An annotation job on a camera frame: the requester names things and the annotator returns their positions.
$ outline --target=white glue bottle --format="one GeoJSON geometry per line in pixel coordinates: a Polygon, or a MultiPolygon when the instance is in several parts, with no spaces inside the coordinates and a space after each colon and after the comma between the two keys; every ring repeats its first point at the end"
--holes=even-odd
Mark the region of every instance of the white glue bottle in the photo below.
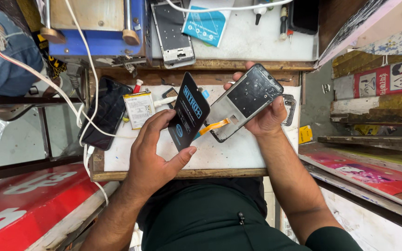
{"type": "MultiPolygon", "coordinates": [[[[254,5],[261,5],[264,3],[268,3],[265,0],[254,0],[254,5]]],[[[258,23],[260,22],[260,18],[263,14],[266,13],[266,11],[268,10],[267,7],[261,7],[261,8],[256,8],[254,9],[254,13],[255,13],[255,25],[257,26],[258,23]]]]}

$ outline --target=screen separator machine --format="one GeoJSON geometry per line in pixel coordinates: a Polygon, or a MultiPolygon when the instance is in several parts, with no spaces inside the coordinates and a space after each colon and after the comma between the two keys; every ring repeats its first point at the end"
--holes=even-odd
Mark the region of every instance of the screen separator machine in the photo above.
{"type": "MultiPolygon", "coordinates": [[[[95,67],[123,66],[135,77],[138,64],[151,65],[152,14],[148,0],[69,2],[95,67]]],[[[70,11],[64,0],[46,0],[45,5],[46,28],[64,36],[64,43],[49,43],[49,54],[67,63],[69,75],[77,75],[89,60],[70,11]]]]}

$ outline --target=hand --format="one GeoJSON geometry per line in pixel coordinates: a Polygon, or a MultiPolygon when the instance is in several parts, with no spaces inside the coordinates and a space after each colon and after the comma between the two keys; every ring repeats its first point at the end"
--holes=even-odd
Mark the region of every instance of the hand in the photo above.
{"type": "Polygon", "coordinates": [[[169,161],[156,154],[160,132],[167,128],[175,114],[175,110],[169,109],[150,117],[131,146],[130,170],[125,185],[131,196],[144,200],[143,202],[175,178],[197,151],[194,146],[187,147],[169,161]]]}
{"type": "MultiPolygon", "coordinates": [[[[249,70],[255,63],[248,61],[246,62],[246,70],[249,70]]],[[[232,76],[234,81],[243,76],[243,72],[236,72],[232,76]]],[[[224,89],[228,90],[232,86],[231,83],[226,83],[224,89]]],[[[283,104],[283,97],[278,96],[270,105],[253,117],[244,126],[248,131],[250,131],[255,136],[264,136],[272,133],[281,132],[280,123],[285,120],[287,116],[285,105],[283,104]]]]}

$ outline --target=ripped jeans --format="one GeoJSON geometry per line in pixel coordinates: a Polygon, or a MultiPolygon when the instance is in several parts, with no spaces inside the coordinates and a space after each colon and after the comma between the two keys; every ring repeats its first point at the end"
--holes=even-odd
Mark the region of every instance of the ripped jeans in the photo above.
{"type": "MultiPolygon", "coordinates": [[[[0,25],[6,34],[4,55],[19,60],[36,71],[43,68],[42,56],[33,39],[22,32],[0,11],[0,25]]],[[[0,57],[0,96],[24,96],[37,77],[25,69],[0,57]]]]}

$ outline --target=black phone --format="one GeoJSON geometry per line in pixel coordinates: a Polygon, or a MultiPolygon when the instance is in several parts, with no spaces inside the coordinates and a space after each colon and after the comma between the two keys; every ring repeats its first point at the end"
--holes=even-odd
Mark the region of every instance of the black phone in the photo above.
{"type": "Polygon", "coordinates": [[[210,106],[204,124],[208,126],[229,118],[231,123],[210,131],[223,143],[282,93],[279,82],[263,65],[256,63],[210,106]]]}
{"type": "Polygon", "coordinates": [[[319,0],[294,0],[288,4],[288,28],[314,35],[319,31],[319,0]]]}
{"type": "MultiPolygon", "coordinates": [[[[123,113],[126,111],[123,95],[132,92],[133,89],[129,86],[116,82],[107,76],[101,77],[99,81],[97,114],[92,122],[105,133],[116,134],[123,113]]],[[[95,109],[96,95],[94,95],[91,100],[87,116],[92,117],[95,109]]],[[[79,139],[87,124],[88,120],[85,119],[82,128],[80,129],[79,139]]],[[[99,132],[92,124],[90,124],[83,135],[82,142],[106,151],[111,147],[113,139],[114,137],[99,132]]]]}

